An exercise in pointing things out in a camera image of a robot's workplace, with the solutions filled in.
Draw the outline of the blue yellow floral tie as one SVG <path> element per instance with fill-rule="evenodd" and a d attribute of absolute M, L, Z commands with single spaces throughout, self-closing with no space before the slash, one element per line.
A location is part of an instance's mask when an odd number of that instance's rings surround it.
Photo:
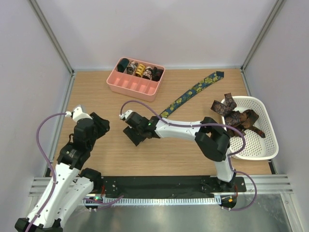
<path fill-rule="evenodd" d="M 189 90 L 182 94 L 178 99 L 171 103 L 164 111 L 160 113 L 162 118 L 169 117 L 174 111 L 184 105 L 187 101 L 200 93 L 202 90 L 211 86 L 212 84 L 222 80 L 225 73 L 222 71 L 215 71 L 207 77 L 203 78 L 197 84 L 193 85 Z"/>

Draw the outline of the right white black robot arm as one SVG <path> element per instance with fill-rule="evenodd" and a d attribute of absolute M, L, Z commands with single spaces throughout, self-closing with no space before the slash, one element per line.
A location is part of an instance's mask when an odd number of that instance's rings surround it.
<path fill-rule="evenodd" d="M 227 157 L 230 137 L 212 118 L 205 117 L 196 122 L 163 122 L 156 116 L 147 119 L 131 110 L 120 115 L 120 118 L 128 124 L 123 132 L 136 146 L 151 138 L 179 138 L 196 142 L 202 154 L 215 164 L 219 189 L 229 191 L 234 187 L 236 174 Z"/>

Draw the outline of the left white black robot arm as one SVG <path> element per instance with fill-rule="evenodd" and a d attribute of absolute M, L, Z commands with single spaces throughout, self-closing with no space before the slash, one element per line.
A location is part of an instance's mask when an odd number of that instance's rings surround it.
<path fill-rule="evenodd" d="M 14 227 L 19 232 L 63 231 L 82 199 L 102 189 L 101 173 L 82 167 L 96 140 L 109 131 L 110 123 L 94 112 L 83 112 L 80 106 L 65 115 L 76 122 L 74 131 L 51 168 L 52 178 L 41 198 L 27 217 L 17 220 Z"/>

